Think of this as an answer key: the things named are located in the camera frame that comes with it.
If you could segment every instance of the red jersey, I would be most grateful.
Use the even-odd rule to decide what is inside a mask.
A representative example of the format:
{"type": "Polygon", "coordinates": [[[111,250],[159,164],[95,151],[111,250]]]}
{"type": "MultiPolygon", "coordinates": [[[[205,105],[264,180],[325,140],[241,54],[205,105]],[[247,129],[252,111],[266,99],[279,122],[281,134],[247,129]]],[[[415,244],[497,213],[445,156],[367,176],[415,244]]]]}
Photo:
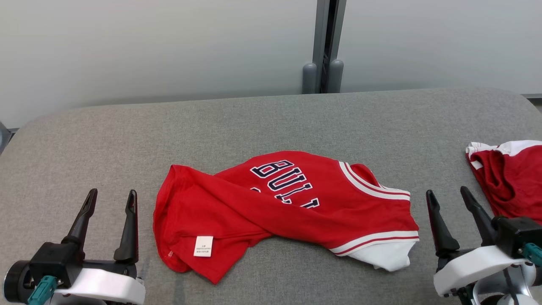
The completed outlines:
{"type": "Polygon", "coordinates": [[[218,283],[249,246],[278,235],[393,271],[419,241],[410,193],[386,188],[362,164],[300,151],[254,157],[216,175],[172,165],[154,211],[160,257],[218,283]],[[194,256],[213,236],[211,257],[194,256]]]}
{"type": "Polygon", "coordinates": [[[527,216],[542,224],[541,141],[471,142],[466,153],[495,215],[527,216]]]}

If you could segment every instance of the red fabric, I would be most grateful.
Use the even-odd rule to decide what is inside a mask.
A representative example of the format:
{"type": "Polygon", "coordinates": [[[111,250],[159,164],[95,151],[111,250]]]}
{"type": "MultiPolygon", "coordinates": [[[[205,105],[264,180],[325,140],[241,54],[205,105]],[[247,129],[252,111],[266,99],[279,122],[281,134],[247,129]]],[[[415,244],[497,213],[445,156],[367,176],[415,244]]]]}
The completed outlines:
{"type": "MultiPolygon", "coordinates": [[[[352,169],[365,183],[381,191],[364,165],[356,164],[352,169]]],[[[394,189],[387,192],[404,194],[394,189]]],[[[168,267],[178,272],[194,269],[216,284],[247,247],[272,235],[332,249],[369,234],[417,231],[418,226],[410,215],[408,200],[376,198],[361,192],[347,181],[338,161],[306,152],[282,151],[254,157],[214,176],[172,165],[157,196],[153,229],[158,253],[168,267]],[[292,165],[266,177],[252,171],[282,160],[286,160],[282,165],[292,165]],[[300,173],[275,185],[288,179],[305,180],[271,189],[273,180],[296,168],[300,173]],[[311,188],[284,199],[290,203],[276,198],[308,183],[311,188]],[[314,199],[317,206],[301,207],[314,199]],[[197,236],[214,237],[211,257],[193,256],[197,236]]]]}
{"type": "Polygon", "coordinates": [[[542,145],[514,156],[482,150],[472,153],[469,160],[483,165],[476,169],[471,163],[471,168],[495,215],[527,216],[542,224],[542,145]]]}

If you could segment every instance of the gray tabletop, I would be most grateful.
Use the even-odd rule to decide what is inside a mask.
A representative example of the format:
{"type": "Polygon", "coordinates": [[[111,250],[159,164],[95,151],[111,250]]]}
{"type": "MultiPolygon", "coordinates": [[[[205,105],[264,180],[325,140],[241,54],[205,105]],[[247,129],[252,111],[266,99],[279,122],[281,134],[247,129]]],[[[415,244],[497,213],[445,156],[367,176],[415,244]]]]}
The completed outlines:
{"type": "MultiPolygon", "coordinates": [[[[30,122],[0,156],[0,271],[59,242],[98,188],[85,252],[112,259],[130,189],[139,196],[137,264],[147,304],[459,304],[439,298],[424,194],[436,193],[452,234],[480,243],[460,186],[487,201],[464,155],[470,141],[542,139],[542,116],[523,97],[487,88],[239,98],[101,106],[30,122]],[[412,193],[421,241],[408,268],[388,273],[316,245],[267,239],[219,285],[168,269],[152,213],[171,164],[216,173],[250,157],[303,150],[366,164],[388,187],[412,193]]],[[[542,301],[542,294],[535,288],[542,301]]]]}

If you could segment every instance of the teal cable connector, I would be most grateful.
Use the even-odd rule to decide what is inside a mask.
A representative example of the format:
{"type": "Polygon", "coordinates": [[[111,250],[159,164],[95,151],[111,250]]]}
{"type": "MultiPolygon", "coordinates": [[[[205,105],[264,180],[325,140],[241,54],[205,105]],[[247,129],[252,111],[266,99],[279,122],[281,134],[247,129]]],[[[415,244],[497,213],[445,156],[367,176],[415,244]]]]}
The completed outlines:
{"type": "Polygon", "coordinates": [[[521,254],[535,265],[542,266],[542,249],[534,243],[526,244],[521,254]]]}
{"type": "Polygon", "coordinates": [[[28,298],[28,305],[44,305],[53,296],[57,287],[56,277],[44,276],[28,298]]]}

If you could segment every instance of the jersey armhole trim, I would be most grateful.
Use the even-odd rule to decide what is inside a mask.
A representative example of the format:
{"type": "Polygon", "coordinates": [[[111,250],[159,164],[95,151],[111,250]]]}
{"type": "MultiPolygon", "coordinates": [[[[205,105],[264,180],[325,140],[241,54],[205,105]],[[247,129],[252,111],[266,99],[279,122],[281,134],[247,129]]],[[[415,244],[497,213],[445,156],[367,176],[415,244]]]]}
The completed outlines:
{"type": "Polygon", "coordinates": [[[385,243],[418,242],[418,231],[389,231],[356,238],[342,246],[330,249],[337,256],[347,256],[365,247],[385,243]]]}
{"type": "Polygon", "coordinates": [[[348,163],[339,161],[339,166],[348,181],[358,190],[368,195],[383,199],[410,200],[410,193],[405,190],[372,185],[357,175],[348,163]]]}

